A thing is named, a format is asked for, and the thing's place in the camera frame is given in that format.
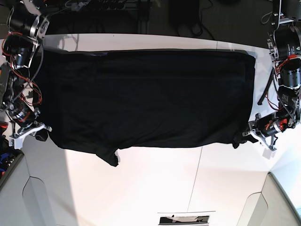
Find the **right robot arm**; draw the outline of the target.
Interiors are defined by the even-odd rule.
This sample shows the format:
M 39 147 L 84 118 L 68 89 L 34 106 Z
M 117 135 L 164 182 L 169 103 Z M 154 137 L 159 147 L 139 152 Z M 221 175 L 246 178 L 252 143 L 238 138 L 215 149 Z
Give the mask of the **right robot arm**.
M 8 143 L 21 148 L 24 139 L 51 130 L 37 121 L 42 92 L 34 82 L 44 60 L 43 38 L 49 26 L 44 0 L 8 0 L 8 34 L 2 41 L 5 62 L 0 66 L 0 110 L 11 119 Z

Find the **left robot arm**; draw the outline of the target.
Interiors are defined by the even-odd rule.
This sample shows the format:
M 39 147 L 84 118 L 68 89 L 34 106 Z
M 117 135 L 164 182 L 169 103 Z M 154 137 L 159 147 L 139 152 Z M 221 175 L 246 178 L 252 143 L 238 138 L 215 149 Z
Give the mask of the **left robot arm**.
M 273 86 L 278 106 L 267 116 L 257 113 L 247 128 L 235 136 L 234 148 L 247 141 L 260 142 L 273 152 L 276 134 L 294 129 L 301 122 L 301 2 L 274 0 L 272 5 L 269 21 L 274 30 L 267 40 L 272 69 L 257 104 L 268 99 Z

